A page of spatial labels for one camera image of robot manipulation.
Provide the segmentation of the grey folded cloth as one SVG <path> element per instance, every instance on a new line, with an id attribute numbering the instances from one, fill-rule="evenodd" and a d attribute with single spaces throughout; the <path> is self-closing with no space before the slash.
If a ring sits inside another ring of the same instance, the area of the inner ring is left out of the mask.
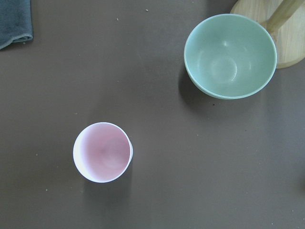
<path id="1" fill-rule="evenodd" d="M 0 2 L 0 48 L 33 39 L 30 0 Z"/>

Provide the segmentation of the wooden stand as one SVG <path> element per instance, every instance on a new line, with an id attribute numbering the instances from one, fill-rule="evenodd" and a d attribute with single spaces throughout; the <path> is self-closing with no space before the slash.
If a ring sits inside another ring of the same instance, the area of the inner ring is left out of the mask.
<path id="1" fill-rule="evenodd" d="M 305 2 L 303 0 L 238 0 L 230 11 L 261 24 L 272 36 L 277 69 L 305 58 Z"/>

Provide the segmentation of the pink plastic cup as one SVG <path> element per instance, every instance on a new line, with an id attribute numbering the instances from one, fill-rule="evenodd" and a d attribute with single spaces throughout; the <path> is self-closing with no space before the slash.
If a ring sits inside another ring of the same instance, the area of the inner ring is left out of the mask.
<path id="1" fill-rule="evenodd" d="M 119 126 L 94 123 L 83 129 L 73 146 L 73 161 L 80 174 L 95 183 L 119 178 L 133 157 L 132 143 Z"/>

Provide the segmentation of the green bowl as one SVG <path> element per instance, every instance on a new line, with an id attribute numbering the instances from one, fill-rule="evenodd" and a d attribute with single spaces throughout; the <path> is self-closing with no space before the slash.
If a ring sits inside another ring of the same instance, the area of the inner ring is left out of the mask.
<path id="1" fill-rule="evenodd" d="M 239 14 L 219 14 L 200 22 L 186 40 L 183 57 L 193 84 L 224 100 L 246 98 L 262 90 L 277 65 L 269 32 Z"/>

